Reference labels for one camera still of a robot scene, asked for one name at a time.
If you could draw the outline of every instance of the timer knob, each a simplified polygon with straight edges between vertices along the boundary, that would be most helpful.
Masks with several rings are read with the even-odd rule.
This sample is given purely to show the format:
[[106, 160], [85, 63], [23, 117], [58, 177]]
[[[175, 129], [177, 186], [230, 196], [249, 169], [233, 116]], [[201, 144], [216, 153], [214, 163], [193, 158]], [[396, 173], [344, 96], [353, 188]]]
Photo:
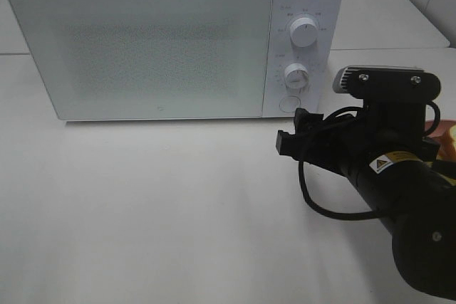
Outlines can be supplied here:
[[309, 72], [300, 63], [290, 64], [284, 71], [285, 85], [291, 89], [305, 88], [309, 83]]
[[305, 16], [295, 19], [290, 25], [290, 38], [295, 46], [310, 46], [316, 41], [318, 24], [311, 17]]

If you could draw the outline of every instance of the yellow warning sticker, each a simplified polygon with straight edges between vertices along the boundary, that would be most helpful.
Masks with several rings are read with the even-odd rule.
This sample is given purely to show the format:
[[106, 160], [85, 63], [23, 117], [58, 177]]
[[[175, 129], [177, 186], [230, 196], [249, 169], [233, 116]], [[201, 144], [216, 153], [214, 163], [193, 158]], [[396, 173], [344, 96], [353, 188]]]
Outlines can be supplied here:
[[409, 151], [393, 151], [382, 154], [375, 158], [370, 164], [370, 168], [377, 174], [380, 174], [383, 170], [389, 168], [391, 165], [405, 160], [421, 160]]
[[403, 162], [404, 160], [421, 160], [409, 151], [393, 151], [385, 154], [393, 163]]
[[449, 178], [448, 176], [445, 176], [444, 174], [439, 174], [440, 176], [442, 176], [443, 178], [445, 178], [445, 180], [450, 183], [451, 185], [456, 185], [456, 179], [454, 178]]

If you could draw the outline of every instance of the white countertop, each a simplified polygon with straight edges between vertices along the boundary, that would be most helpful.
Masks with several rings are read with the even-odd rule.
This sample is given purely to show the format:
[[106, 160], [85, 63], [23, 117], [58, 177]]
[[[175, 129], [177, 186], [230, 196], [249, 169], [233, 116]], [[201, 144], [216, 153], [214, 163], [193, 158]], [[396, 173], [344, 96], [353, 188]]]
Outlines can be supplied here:
[[[408, 0], [342, 0], [332, 49], [444, 48], [448, 40]], [[28, 53], [0, 0], [0, 54]]]
[[[332, 51], [321, 110], [348, 64], [436, 73], [456, 117], [456, 50]], [[30, 56], [0, 56], [0, 302], [452, 303], [410, 288], [377, 220], [312, 212], [275, 150], [291, 120], [58, 121]], [[308, 167], [314, 197], [365, 210]]]

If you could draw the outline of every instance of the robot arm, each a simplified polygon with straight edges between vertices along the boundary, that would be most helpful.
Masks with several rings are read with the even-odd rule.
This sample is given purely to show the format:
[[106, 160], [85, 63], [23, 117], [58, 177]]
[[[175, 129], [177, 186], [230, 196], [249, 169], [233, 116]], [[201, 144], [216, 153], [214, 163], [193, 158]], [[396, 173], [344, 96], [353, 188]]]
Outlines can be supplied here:
[[[393, 236], [393, 256], [404, 280], [456, 300], [456, 165], [436, 161], [439, 144], [427, 137], [440, 120], [432, 102], [440, 81], [418, 69], [352, 66], [338, 73], [333, 88], [363, 99], [363, 107], [326, 118], [299, 108], [295, 134], [277, 135], [279, 154], [299, 161], [306, 203], [332, 219], [380, 219]], [[435, 111], [428, 131], [426, 105]], [[372, 211], [320, 207], [307, 191], [304, 162], [345, 176]]]

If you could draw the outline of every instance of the microwave window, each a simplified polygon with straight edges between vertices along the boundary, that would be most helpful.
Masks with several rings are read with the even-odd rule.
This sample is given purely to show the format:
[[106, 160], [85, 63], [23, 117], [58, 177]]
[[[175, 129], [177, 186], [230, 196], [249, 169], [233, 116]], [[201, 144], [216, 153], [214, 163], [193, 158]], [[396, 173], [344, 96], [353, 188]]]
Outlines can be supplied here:
[[64, 120], [261, 116], [271, 0], [11, 0]]

